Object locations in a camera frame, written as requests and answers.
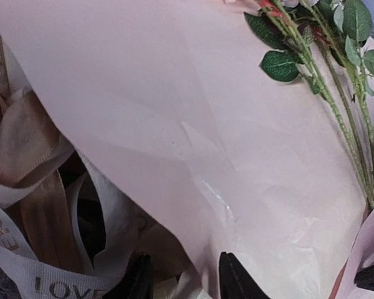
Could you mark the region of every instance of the white paper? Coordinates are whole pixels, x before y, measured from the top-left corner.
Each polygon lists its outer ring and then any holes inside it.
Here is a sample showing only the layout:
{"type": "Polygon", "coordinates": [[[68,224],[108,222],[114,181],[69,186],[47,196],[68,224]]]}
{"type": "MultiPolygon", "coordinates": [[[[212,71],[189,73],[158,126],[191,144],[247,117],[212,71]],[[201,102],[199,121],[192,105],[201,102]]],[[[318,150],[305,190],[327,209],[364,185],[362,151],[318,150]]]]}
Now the white paper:
{"type": "Polygon", "coordinates": [[[328,107],[262,73],[240,7],[0,0],[0,32],[60,131],[179,238],[211,296],[228,251],[271,298],[328,298],[365,200],[328,107]]]}

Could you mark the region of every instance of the wrapping paper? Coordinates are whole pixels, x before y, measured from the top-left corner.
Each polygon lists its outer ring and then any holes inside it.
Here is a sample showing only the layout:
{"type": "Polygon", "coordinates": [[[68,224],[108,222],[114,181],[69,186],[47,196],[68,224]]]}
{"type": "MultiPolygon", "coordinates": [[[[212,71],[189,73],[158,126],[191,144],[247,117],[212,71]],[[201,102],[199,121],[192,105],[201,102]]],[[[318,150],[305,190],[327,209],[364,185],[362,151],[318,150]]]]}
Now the wrapping paper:
{"type": "Polygon", "coordinates": [[[60,131],[179,238],[211,296],[228,251],[271,298],[328,298],[365,200],[328,107],[262,73],[242,10],[0,0],[0,32],[60,131]]]}

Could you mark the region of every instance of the flower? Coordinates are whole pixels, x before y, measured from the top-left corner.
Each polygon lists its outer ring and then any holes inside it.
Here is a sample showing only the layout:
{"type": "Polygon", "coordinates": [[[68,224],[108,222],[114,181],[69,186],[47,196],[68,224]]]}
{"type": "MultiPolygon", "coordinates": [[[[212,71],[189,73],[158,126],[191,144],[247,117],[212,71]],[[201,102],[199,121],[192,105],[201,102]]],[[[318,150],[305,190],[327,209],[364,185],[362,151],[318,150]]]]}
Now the flower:
{"type": "MultiPolygon", "coordinates": [[[[305,0],[310,6],[318,3],[319,0],[305,0]]],[[[282,5],[286,7],[296,7],[299,4],[299,0],[281,0],[282,5]]]]}

